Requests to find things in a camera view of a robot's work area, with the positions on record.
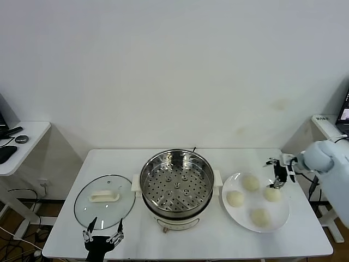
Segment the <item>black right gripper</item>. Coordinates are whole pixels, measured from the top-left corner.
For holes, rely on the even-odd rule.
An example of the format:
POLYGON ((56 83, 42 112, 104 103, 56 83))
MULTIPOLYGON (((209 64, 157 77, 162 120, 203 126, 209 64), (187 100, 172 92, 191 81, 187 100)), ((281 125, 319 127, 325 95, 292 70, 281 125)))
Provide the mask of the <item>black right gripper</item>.
POLYGON ((282 166, 280 161, 276 158, 269 158, 264 167, 269 165, 274 166, 275 179, 267 186, 268 188, 281 189, 285 185, 288 177, 292 182, 296 181, 295 171, 292 165, 282 166))

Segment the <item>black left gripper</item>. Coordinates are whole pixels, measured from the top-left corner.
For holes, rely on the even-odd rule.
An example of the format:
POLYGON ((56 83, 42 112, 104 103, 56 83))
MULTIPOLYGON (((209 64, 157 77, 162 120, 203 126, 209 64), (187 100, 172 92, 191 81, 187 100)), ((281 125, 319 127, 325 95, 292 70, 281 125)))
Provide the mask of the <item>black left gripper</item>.
POLYGON ((120 243, 124 239, 123 219, 120 219, 117 232, 111 237, 92 236, 96 221, 97 217, 89 223, 86 230, 82 231, 85 249, 88 251, 86 261, 103 262, 105 254, 114 250, 114 243, 120 243))

